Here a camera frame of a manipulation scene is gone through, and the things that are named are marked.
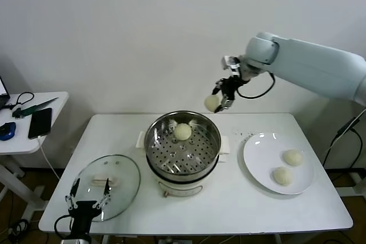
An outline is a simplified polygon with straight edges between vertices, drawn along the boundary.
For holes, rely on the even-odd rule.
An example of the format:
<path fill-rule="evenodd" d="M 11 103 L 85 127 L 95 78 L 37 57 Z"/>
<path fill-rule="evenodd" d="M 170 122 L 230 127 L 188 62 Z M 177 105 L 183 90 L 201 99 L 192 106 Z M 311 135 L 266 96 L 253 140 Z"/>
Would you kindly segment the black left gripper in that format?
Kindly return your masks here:
<path fill-rule="evenodd" d="M 65 197 L 70 216 L 74 219 L 72 234 L 89 234 L 92 221 L 101 214 L 103 209 L 111 200 L 109 178 L 106 179 L 104 187 L 104 196 L 97 201 L 78 201 L 75 202 L 75 196 L 79 187 L 80 178 L 77 178 Z"/>

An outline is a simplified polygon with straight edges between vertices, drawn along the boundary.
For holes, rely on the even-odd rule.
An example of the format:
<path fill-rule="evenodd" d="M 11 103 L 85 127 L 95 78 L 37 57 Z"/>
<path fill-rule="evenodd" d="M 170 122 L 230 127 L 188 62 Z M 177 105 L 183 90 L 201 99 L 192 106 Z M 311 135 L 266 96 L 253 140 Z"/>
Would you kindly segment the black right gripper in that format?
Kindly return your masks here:
<path fill-rule="evenodd" d="M 231 75 L 229 78 L 219 79 L 215 83 L 215 87 L 212 90 L 212 95 L 217 95 L 219 92 L 221 92 L 223 97 L 221 100 L 219 100 L 219 104 L 215 108 L 214 113 L 219 113 L 229 109 L 234 102 L 234 100 L 231 100 L 230 98 L 235 98 L 235 92 L 241 86 L 247 83 L 247 81 L 243 80 L 238 75 Z"/>

